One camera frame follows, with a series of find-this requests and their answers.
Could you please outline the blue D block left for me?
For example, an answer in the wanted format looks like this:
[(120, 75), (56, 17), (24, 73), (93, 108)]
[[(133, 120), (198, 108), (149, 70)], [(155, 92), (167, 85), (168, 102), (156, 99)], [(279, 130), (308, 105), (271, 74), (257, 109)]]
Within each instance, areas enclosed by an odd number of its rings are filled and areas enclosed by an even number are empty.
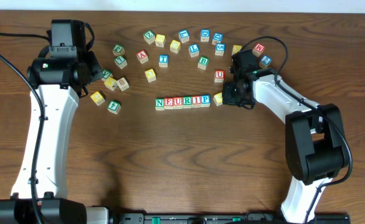
[(200, 40), (201, 42), (208, 42), (210, 39), (210, 30), (209, 29), (202, 29), (200, 33)]

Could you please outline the green R block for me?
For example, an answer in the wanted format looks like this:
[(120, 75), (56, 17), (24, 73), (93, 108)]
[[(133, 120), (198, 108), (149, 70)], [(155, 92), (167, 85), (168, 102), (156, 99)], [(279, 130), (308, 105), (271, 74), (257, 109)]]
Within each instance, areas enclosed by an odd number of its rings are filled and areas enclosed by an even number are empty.
[(182, 106), (184, 109), (192, 108), (192, 97), (184, 96), (182, 98)]

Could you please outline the red A block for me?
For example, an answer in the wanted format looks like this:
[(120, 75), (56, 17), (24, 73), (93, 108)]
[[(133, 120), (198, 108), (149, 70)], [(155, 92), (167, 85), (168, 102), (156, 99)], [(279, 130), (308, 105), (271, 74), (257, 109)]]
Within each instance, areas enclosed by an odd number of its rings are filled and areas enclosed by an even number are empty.
[(144, 64), (149, 60), (148, 53), (145, 50), (140, 50), (136, 53), (136, 56), (141, 64)]

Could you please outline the red I block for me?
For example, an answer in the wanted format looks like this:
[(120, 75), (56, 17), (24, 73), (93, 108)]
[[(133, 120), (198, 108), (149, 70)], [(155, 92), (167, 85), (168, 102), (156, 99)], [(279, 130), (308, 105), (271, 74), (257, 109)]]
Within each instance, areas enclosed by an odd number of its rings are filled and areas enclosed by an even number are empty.
[(193, 108), (201, 107), (201, 97), (200, 96), (192, 96), (192, 107)]

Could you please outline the green N block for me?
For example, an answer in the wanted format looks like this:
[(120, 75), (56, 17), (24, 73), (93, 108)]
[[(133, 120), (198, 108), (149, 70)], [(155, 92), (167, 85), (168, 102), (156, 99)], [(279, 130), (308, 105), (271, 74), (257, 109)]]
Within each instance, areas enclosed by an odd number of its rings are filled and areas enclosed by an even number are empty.
[(155, 110), (162, 111), (164, 108), (164, 98), (156, 98), (155, 99)]

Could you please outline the yellow Q block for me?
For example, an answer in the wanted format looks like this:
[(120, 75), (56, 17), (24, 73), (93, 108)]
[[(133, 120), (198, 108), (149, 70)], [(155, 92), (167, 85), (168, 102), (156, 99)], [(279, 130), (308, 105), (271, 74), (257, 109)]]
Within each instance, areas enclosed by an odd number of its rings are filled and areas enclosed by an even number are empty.
[(170, 43), (170, 51), (178, 54), (181, 49), (181, 43), (177, 40), (172, 40)]

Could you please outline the yellow k block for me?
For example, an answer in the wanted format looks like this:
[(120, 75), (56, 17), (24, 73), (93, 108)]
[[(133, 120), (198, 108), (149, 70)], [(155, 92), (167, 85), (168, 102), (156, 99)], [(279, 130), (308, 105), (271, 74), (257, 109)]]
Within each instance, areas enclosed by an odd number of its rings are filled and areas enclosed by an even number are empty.
[(241, 45), (233, 45), (232, 48), (232, 55), (236, 54), (237, 52), (239, 52), (242, 49)]
[(105, 82), (104, 82), (104, 85), (112, 90), (112, 91), (115, 91), (118, 87), (118, 84), (117, 84), (117, 81), (113, 78), (113, 77), (108, 77)]

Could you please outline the red E block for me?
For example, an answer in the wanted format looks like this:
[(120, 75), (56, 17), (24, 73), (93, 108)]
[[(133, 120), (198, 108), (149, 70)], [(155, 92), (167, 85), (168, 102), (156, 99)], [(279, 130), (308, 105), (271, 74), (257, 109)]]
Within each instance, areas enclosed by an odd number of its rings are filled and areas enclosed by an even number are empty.
[(173, 110), (174, 109), (173, 98), (165, 98), (164, 99), (164, 109), (166, 109), (166, 110)]

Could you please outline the blue 2 block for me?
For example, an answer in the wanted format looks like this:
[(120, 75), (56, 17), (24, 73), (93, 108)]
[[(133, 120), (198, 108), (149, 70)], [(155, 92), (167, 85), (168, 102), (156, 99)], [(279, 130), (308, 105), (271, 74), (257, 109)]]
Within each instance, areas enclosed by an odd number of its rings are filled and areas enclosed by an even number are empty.
[(271, 64), (271, 62), (272, 62), (272, 59), (269, 56), (264, 55), (262, 57), (262, 59), (260, 60), (259, 66), (261, 68), (267, 68)]

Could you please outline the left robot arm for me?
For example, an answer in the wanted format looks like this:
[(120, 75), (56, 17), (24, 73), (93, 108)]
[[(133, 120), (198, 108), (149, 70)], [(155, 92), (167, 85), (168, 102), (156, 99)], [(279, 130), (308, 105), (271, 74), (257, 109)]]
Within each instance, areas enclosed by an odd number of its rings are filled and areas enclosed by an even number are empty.
[(31, 121), (21, 169), (9, 199), (0, 200), (0, 223), (111, 223), (106, 207), (67, 198), (70, 130), (86, 86), (102, 70), (88, 47), (54, 46), (28, 68)]

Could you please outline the blue P block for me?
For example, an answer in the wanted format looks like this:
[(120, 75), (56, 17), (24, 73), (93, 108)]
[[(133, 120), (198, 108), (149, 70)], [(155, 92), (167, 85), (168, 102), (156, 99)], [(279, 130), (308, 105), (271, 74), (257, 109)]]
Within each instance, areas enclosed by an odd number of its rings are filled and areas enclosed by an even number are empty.
[(201, 107), (210, 107), (210, 105), (211, 105), (211, 96), (201, 95)]

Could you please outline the red u block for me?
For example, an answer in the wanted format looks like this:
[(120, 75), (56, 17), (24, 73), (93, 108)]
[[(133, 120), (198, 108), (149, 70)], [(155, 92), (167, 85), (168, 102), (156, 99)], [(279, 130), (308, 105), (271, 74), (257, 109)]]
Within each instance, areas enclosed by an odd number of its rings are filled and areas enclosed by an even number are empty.
[(214, 72), (214, 81), (216, 83), (223, 83), (225, 79), (225, 71), (224, 70), (216, 70)]
[(183, 98), (178, 96), (173, 98), (173, 108), (175, 110), (183, 109)]

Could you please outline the blue d block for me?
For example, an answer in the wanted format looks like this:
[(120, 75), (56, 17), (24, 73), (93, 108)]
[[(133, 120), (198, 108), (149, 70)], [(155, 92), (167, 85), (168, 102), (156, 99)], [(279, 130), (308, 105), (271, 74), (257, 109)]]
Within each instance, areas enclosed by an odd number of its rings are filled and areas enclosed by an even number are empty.
[(201, 42), (208, 42), (210, 39), (210, 30), (209, 29), (202, 29), (200, 33), (200, 40)]
[(217, 45), (222, 42), (224, 35), (218, 32), (215, 32), (212, 38), (212, 45)]

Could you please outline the blue l block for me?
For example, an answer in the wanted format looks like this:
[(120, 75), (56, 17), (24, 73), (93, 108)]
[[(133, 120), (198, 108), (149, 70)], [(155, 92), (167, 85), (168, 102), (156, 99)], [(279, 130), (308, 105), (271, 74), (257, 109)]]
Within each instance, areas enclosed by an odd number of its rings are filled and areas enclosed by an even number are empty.
[(190, 57), (197, 57), (200, 53), (200, 48), (197, 44), (192, 44), (189, 46)]
[(178, 32), (178, 35), (179, 35), (179, 40), (181, 41), (181, 43), (186, 43), (186, 42), (189, 42), (190, 40), (190, 34), (189, 34), (189, 31), (188, 30), (180, 30)]

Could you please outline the green B block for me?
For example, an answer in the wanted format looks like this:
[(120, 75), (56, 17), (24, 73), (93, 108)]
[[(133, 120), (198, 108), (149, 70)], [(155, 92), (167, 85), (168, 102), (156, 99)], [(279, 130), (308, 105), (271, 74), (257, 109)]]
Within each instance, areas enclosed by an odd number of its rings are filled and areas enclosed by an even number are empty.
[(197, 67), (205, 70), (209, 64), (209, 58), (205, 56), (200, 56)]

